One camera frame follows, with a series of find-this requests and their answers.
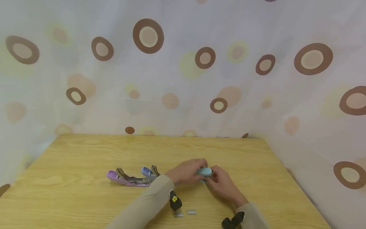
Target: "left hand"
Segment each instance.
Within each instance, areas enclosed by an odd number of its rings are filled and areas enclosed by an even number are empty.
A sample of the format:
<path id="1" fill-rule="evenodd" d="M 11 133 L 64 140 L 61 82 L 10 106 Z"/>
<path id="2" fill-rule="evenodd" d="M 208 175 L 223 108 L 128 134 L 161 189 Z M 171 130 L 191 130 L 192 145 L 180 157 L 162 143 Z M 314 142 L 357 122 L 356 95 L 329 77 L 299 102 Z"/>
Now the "left hand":
<path id="1" fill-rule="evenodd" d="M 196 175 L 196 171 L 202 167 L 208 167 L 205 158 L 186 160 L 167 171 L 165 175 L 169 177 L 174 184 L 193 183 L 204 179 L 202 175 Z"/>

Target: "right hand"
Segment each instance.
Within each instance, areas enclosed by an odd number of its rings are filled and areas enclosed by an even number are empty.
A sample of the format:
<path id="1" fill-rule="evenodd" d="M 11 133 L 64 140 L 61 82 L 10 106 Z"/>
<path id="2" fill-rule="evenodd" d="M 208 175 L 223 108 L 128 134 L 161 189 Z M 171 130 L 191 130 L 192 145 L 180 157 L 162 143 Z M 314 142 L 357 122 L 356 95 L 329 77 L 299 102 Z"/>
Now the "right hand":
<path id="1" fill-rule="evenodd" d="M 248 203 L 247 198 L 236 187 L 225 170 L 217 165 L 211 167 L 211 170 L 213 172 L 212 176 L 206 177 L 205 181 L 218 195 L 232 201 L 235 208 Z"/>

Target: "fabric backdrop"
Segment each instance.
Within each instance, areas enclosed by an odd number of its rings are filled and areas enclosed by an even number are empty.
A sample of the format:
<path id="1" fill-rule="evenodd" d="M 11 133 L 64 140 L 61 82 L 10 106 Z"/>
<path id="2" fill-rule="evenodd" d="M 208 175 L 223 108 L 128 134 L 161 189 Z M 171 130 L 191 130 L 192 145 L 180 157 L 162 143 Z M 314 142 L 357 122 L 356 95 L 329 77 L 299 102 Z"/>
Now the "fabric backdrop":
<path id="1" fill-rule="evenodd" d="M 3 0 L 0 185 L 63 133 L 259 137 L 333 228 L 364 228 L 365 11 Z"/>

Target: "hand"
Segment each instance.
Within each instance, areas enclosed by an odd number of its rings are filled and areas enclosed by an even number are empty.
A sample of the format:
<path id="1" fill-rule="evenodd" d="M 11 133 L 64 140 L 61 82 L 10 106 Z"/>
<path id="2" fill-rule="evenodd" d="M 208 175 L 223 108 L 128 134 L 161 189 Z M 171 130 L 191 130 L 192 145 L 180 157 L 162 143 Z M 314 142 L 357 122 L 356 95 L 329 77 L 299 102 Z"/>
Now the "hand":
<path id="1" fill-rule="evenodd" d="M 235 208 L 249 203 L 225 170 L 217 165 L 211 169 L 213 174 L 211 177 L 205 177 L 205 181 L 218 195 L 232 201 Z"/>
<path id="2" fill-rule="evenodd" d="M 186 160 L 185 162 L 182 162 L 181 164 L 167 171 L 165 175 L 169 177 L 174 184 L 193 183 L 203 180 L 203 176 L 196 175 L 196 171 L 197 169 L 204 166 L 208 167 L 208 163 L 205 158 Z"/>

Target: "purple stapler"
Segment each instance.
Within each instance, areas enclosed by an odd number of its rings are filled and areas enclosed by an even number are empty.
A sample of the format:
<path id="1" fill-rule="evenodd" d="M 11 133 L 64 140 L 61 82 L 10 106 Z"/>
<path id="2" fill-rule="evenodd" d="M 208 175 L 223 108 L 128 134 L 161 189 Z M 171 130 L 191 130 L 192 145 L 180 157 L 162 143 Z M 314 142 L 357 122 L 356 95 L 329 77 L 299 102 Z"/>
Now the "purple stapler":
<path id="1" fill-rule="evenodd" d="M 117 168 L 116 171 L 108 171 L 107 177 L 112 181 L 129 187 L 147 187 L 150 185 L 150 181 L 147 178 L 130 177 L 121 168 Z"/>

